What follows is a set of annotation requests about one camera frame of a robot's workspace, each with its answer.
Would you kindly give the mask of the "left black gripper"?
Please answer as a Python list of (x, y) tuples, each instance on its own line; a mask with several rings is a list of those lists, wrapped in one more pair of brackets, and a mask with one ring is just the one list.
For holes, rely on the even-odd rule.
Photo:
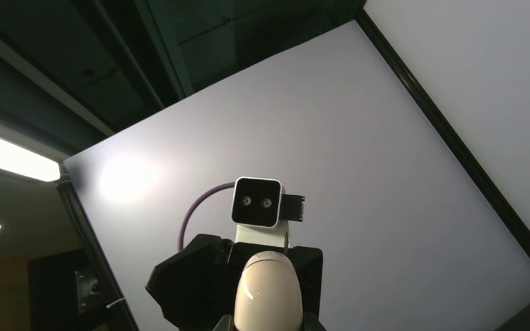
[(301, 330), (323, 330), (319, 320), (323, 253), (318, 248), (233, 243), (198, 234), (182, 251), (154, 267), (146, 290), (164, 318), (179, 330), (236, 330), (233, 313), (242, 270), (263, 251), (286, 255), (295, 268), (303, 305)]

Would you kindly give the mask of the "cream earbud charging case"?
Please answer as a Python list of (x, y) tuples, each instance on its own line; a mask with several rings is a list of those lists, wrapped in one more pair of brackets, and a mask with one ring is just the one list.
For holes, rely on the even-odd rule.
[(253, 255), (237, 287), (233, 323), (239, 331), (302, 329), (300, 283), (289, 258), (279, 252)]

